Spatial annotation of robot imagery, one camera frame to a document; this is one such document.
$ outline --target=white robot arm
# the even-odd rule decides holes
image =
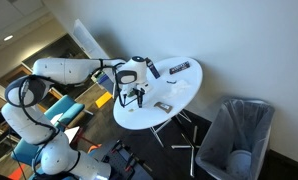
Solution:
[[[42,148],[43,172],[49,175],[70,172],[81,179],[110,177],[109,164],[98,162],[84,152],[72,150],[67,136],[51,124],[36,104],[45,97],[52,84],[79,84],[103,67],[117,67],[116,81],[122,85],[133,83],[141,87],[148,84],[146,63],[142,58],[134,57],[127,63],[123,64],[124,62],[40,59],[34,65],[34,75],[19,78],[6,88],[5,97],[8,103],[2,108],[2,114],[11,128],[27,143]]]

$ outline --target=floor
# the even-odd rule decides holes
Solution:
[[[149,169],[151,169],[151,171],[148,170],[149,174],[157,180],[213,179],[208,173],[197,166],[195,166],[195,178],[190,177],[190,150],[174,150],[171,148],[172,144],[185,143],[175,123],[170,122],[159,132],[159,136],[165,145],[163,148],[149,129],[130,131],[120,127],[112,115],[113,100],[109,100],[104,106],[97,108],[94,101],[104,92],[105,90],[95,85],[77,99],[78,102],[86,105],[86,109],[94,113],[93,116],[81,113],[70,124],[72,127],[82,127],[85,138],[96,144],[109,140],[122,140],[124,144],[131,147],[130,151],[145,161],[150,167]],[[197,144],[199,144],[207,133],[211,123],[190,112],[188,112],[188,115],[192,118],[193,123],[198,126]],[[188,132],[192,132],[192,124],[183,121],[183,125]],[[90,146],[90,143],[83,140],[72,144],[73,148],[83,151],[88,151]],[[5,159],[0,163],[0,174],[8,176],[18,165],[15,161],[10,160],[9,157]],[[273,151],[269,151],[259,179],[298,179],[298,166],[291,165],[292,163],[289,162],[289,159]],[[25,168],[25,174],[27,177],[30,176],[31,171],[29,167]]]

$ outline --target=white wall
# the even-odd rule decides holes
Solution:
[[[71,33],[79,18],[111,56],[197,59],[188,110],[213,120],[223,96],[276,108],[271,149],[298,161],[298,0],[44,0]]]
[[[20,65],[26,58],[65,34],[66,31],[53,19],[39,29],[32,31],[20,40],[10,44],[0,51],[0,77]],[[5,89],[0,86],[1,98],[4,98],[4,90]]]

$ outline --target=round white table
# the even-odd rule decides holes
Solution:
[[[170,68],[187,61],[190,65],[189,68],[170,75]],[[160,77],[155,79],[151,71],[147,70],[147,78],[153,89],[143,95],[142,108],[138,107],[137,101],[133,101],[125,108],[120,105],[118,99],[114,104],[114,118],[120,126],[126,129],[152,128],[170,121],[173,116],[180,113],[190,103],[200,88],[203,73],[196,60],[188,57],[174,57],[161,60],[154,65],[160,73]],[[162,109],[154,107],[157,102],[172,106],[172,110],[166,113]]]

